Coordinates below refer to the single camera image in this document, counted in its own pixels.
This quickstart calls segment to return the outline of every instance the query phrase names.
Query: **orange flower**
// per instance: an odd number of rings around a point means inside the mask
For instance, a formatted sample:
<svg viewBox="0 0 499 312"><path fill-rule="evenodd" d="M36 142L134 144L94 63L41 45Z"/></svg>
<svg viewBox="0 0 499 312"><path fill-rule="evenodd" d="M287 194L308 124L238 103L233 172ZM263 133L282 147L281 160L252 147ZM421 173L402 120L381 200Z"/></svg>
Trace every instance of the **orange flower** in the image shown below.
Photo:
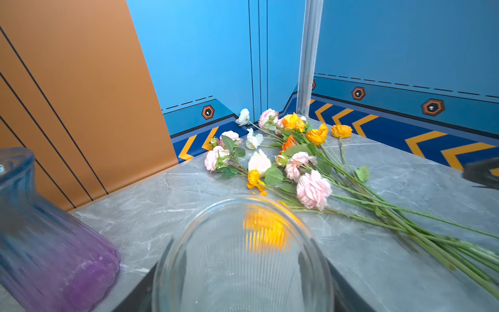
<svg viewBox="0 0 499 312"><path fill-rule="evenodd" d="M300 132L305 131L305 123L296 114L286 115L282 118L282 125L286 131L293 131L298 129Z"/></svg>
<svg viewBox="0 0 499 312"><path fill-rule="evenodd" d="M319 129L307 131L307 133L305 133L305 137L313 144L321 145L327 138L327 126L325 124L321 124Z"/></svg>
<svg viewBox="0 0 499 312"><path fill-rule="evenodd" d="M260 180L260 173L258 172L258 170L251 170L248 173L248 184L246 184L246 186L249 189L252 189L256 186L256 188L260 191L260 195L267 196L265 183Z"/></svg>
<svg viewBox="0 0 499 312"><path fill-rule="evenodd" d="M275 212L255 207L257 211L246 212L243 229L246 234L246 249L252 252L286 251L290 245L290 234L284 220Z"/></svg>
<svg viewBox="0 0 499 312"><path fill-rule="evenodd" d="M331 133L336 138L346 139L352 136L352 128L347 125L334 125L331 127Z"/></svg>
<svg viewBox="0 0 499 312"><path fill-rule="evenodd" d="M298 142L296 141L296 139L294 138L294 136L290 135L288 137L287 141L282 144L282 150L285 151L288 148L293 147L293 146L295 146L297 144L298 144Z"/></svg>

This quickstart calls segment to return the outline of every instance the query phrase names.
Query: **clear glass vase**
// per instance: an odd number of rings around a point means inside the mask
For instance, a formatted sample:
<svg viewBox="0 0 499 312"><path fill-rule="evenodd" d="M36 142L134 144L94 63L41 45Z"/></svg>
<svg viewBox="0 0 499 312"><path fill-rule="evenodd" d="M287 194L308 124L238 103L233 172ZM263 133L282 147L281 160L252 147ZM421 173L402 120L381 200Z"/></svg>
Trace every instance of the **clear glass vase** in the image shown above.
<svg viewBox="0 0 499 312"><path fill-rule="evenodd" d="M120 254L38 194L34 156L0 150L0 283L28 312L87 312L109 292Z"/></svg>
<svg viewBox="0 0 499 312"><path fill-rule="evenodd" d="M216 203L179 227L158 262L154 312L332 312L326 258L289 209Z"/></svg>

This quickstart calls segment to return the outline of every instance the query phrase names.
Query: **black line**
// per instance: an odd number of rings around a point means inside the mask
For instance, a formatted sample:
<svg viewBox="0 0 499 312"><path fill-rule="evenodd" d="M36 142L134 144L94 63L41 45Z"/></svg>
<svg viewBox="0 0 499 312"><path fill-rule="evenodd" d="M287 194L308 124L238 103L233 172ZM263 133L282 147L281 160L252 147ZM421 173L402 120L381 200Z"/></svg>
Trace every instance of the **black line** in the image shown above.
<svg viewBox="0 0 499 312"><path fill-rule="evenodd" d="M461 92L461 91L458 91L458 93L464 93L464 94L473 94L473 95L479 95L477 93L470 93L470 92Z"/></svg>
<svg viewBox="0 0 499 312"><path fill-rule="evenodd" d="M250 14L250 10L249 10L250 9L250 6L249 6L250 2L249 1L250 0L248 0L248 23L249 23L249 27L250 27L249 28L249 31L250 31L249 32L249 36L250 36L249 37L249 40L250 40L249 41L249 45L250 45L249 46L249 49L250 49L249 50L249 58L250 58L249 59L249 62L250 62L249 65L251 66L251 94L253 96L253 120L255 120L255 116L254 116L254 88L253 88L253 55L252 55L252 52L251 52L251 17L249 15Z"/></svg>
<svg viewBox="0 0 499 312"><path fill-rule="evenodd" d="M15 138L19 141L19 143L21 143L21 145L24 148L27 148L26 145L21 141L21 139L17 136L17 134L14 132L14 130L12 130L12 128L7 124L7 122L2 118L1 115L0 115L0 119L3 121L3 123L5 124L5 126L10 130L10 132L15 136ZM45 170L45 168L40 164L40 162L36 158L35 158L35 161L38 164L38 166L40 166L40 168L49 177L49 179L54 183L54 185L59 189L59 191L61 191L61 193L64 195L64 197L67 199L67 201L69 201L69 203L73 206L73 208L76 209L76 206L73 204L73 202L69 199L69 197L66 196L66 194L61 190L61 188L59 187L59 185L54 181L54 179L52 179L52 177L48 174L48 172Z"/></svg>
<svg viewBox="0 0 499 312"><path fill-rule="evenodd" d="M335 78L328 78L328 77L317 77L317 78L329 79L329 80L337 80L337 81L353 82L353 81L342 80L342 79L335 79ZM380 87L380 88L391 88L391 89L404 90L404 91L411 91L411 92L418 92L418 93L436 94L436 93L431 93L431 92L415 91L415 90L410 90L410 89L402 89L402 88L397 88L397 87L389 87L389 86L386 86L386 85L372 84L372 83L367 83L367 82L363 82L363 84L367 84L367 85L374 85L374 86L377 86L377 87ZM468 98L468 97L460 97L460 96L455 96L455 95L445 95L445 96L448 96L448 97L455 97L455 98L463 98L463 99L472 100L472 101L479 101L479 102L486 102L486 103L495 103L495 104L497 104L497 102L485 101L485 100L478 100L478 99L470 99L470 98Z"/></svg>
<svg viewBox="0 0 499 312"><path fill-rule="evenodd" d="M28 110L28 108L25 106L25 104L21 101L21 99L19 98L19 96L17 95L17 93L14 91L14 89L12 89L12 87L10 86L10 84L8 83L8 81L5 79L5 77L3 76L3 74L0 72L0 76L2 77L2 79L5 81L5 83L7 84L8 88L11 90L11 92L13 93L13 95L17 98L17 100L19 101L19 103L24 107L24 110L28 113L28 115L31 117L31 119L33 120L33 122L35 123L35 125L38 127L38 129L42 132L42 134L45 136L45 139L47 139L47 141L50 143L50 145L52 146L52 148L55 150L55 152L59 155L59 157L61 158L61 160L64 162L64 164L66 165L66 167L69 169L69 171L72 173L73 177L78 181L78 183L80 184L81 188L85 191L85 193L87 193L88 197L93 200L93 198L90 196L90 194L87 192L87 190L85 189L85 187L83 186L83 184L81 184L80 180L78 179L78 177L74 174L73 170L71 170L71 168L69 167L69 165L66 163L66 161L64 160L64 158L62 157L62 155L59 153L59 151L55 148L54 144L52 143L52 141L48 138L47 134L42 130L42 128L40 127L40 125L38 124L38 122L35 120L35 118L33 117L33 115L30 113L30 111Z"/></svg>
<svg viewBox="0 0 499 312"><path fill-rule="evenodd" d="M258 0L258 73L260 74L260 113L261 109L261 53L260 53L260 0Z"/></svg>
<svg viewBox="0 0 499 312"><path fill-rule="evenodd" d="M384 112L384 113L388 113L388 114L392 114L392 115L406 117L406 118L409 118L409 119L414 119L414 120L419 120L419 121L423 121L423 122L428 122L428 123L432 123L432 124L435 124L435 125L439 125L439 126L443 126L443 127L447 127L447 128L451 128L451 129L463 131L463 132L478 134L478 135L486 136L486 137L493 138L493 139L499 139L499 135L495 134L495 133L490 133L490 132L485 132L485 131L481 131L481 130L471 129L471 128L467 128L467 127L457 126L457 125L453 125L453 124L449 124L449 123L445 123L445 122L441 122L441 121L437 121L437 120L432 120L432 119L427 119L427 118L423 118L423 117L413 116L413 115L409 115L409 114L405 114L405 113L400 113L400 112L396 112L396 111L389 110L389 109L384 109L384 108L379 108L379 107L375 107L375 106L360 104L360 103L357 103L357 102L346 101L346 100L342 100L342 99L339 99L339 98L334 98L334 97L330 97L330 96L320 95L320 94L316 94L316 93L312 93L312 95L313 96L317 96L317 97L326 98L326 99L329 99L329 100L338 101L338 102L341 102L341 103L346 103L346 104L354 105L354 106L369 108L369 109L372 109L372 110L376 110L376 111L380 111L380 112Z"/></svg>
<svg viewBox="0 0 499 312"><path fill-rule="evenodd" d="M21 56L19 55L19 53L17 52L17 50L15 49L14 45L12 44L12 42L9 40L9 38L7 37L7 34L3 31L2 27L0 26L0 31L2 32L3 36L5 37L5 39L7 40L7 42L9 43L10 47L12 48L12 50L15 52L15 54L17 55L17 58L21 61L21 64L24 66L24 68L26 69L26 71L28 72L29 76L31 77L31 79L33 80L34 84L36 85L36 87L38 88L38 90L40 91L41 95L43 95L43 98L45 99L45 101L47 102L48 106L50 106L50 108L52 109L53 113L55 114L55 116L57 117L57 119L59 120L59 122L61 123L62 127L64 128L64 130L66 131L67 135L69 135L69 138L71 139L71 141L73 141L73 144L74 146L76 146L76 148L78 149L78 151L80 152L81 156L83 157L83 159L85 160L85 162L87 163L88 167L90 168L90 170L92 171L92 173L94 174L95 178L99 181L100 185L102 186L102 188L104 189L104 191L106 192L106 194L109 194L106 190L106 188L104 187L104 184L102 184L102 182L100 181L99 177L97 176L97 173L93 170L92 166L90 165L90 163L88 162L87 158L85 157L85 155L83 154L83 152L81 151L80 147L78 146L78 144L76 144L76 141L73 139L73 136L69 133L69 130L66 128L66 126L64 125L64 123L62 122L62 119L59 117L59 114L57 114L57 112L55 111L54 107L52 106L52 104L50 104L50 101L48 100L48 98L45 96L45 93L41 90L41 87L39 86L38 82L36 82L36 80L34 79L33 75L31 74L31 72L29 71L28 67L26 66L26 64L24 63L24 61L22 60Z"/></svg>
<svg viewBox="0 0 499 312"><path fill-rule="evenodd" d="M186 133L192 132L192 131L194 131L194 130L201 129L201 128L203 128L203 127L209 126L209 125L211 125L211 124L214 124L214 123L216 123L216 122L219 122L219 121L225 120L225 119L230 118L230 117L234 117L234 118L236 118L236 119L237 119L237 118L239 118L239 116L237 116L236 114L228 115L228 116L225 116L225 117L222 117L222 118L215 119L215 120L212 120L212 121L210 121L210 122L204 123L204 124L202 124L202 125L196 126L196 127L194 127L194 128L189 128L189 129L184 130L184 131L182 131L182 132L172 134L172 135L170 136L170 138L172 138L172 139L173 139L173 138L176 138L176 137L178 137L178 136L181 136L182 134L186 134Z"/></svg>
<svg viewBox="0 0 499 312"><path fill-rule="evenodd" d="M203 103L208 103L208 102L211 102L211 101L215 101L216 99L211 99L211 100L208 100L208 101L204 101L204 102L201 102L201 103L196 103L196 104L193 104L191 106L185 106L185 107L182 107L182 108L179 108L179 109L176 109L176 110L172 110L171 112L166 112L164 113L163 115L166 115L166 114L169 114L169 113L173 113L173 112L176 112L178 110L182 110L182 109L186 109L186 108L189 108L189 107L193 107L193 106L196 106L196 105L200 105L200 104L203 104Z"/></svg>

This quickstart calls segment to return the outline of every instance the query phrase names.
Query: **black object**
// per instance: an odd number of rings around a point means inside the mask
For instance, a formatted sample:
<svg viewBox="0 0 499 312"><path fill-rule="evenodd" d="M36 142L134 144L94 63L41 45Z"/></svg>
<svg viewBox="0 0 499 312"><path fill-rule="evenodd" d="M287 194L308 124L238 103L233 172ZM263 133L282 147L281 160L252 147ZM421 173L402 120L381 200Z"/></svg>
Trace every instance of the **black object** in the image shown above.
<svg viewBox="0 0 499 312"><path fill-rule="evenodd" d="M334 312L375 312L329 262L334 283ZM151 312L152 286L156 265L113 312Z"/></svg>

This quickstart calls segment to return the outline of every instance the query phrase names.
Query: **vase rim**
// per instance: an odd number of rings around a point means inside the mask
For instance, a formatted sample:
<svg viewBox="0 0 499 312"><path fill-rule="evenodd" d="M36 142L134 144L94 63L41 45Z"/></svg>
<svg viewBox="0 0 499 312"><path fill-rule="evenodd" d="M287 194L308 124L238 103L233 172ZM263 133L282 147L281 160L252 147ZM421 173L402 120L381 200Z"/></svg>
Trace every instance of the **vase rim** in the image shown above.
<svg viewBox="0 0 499 312"><path fill-rule="evenodd" d="M5 164L10 161L10 168ZM31 150L25 147L0 149L0 185L29 168L34 162Z"/></svg>

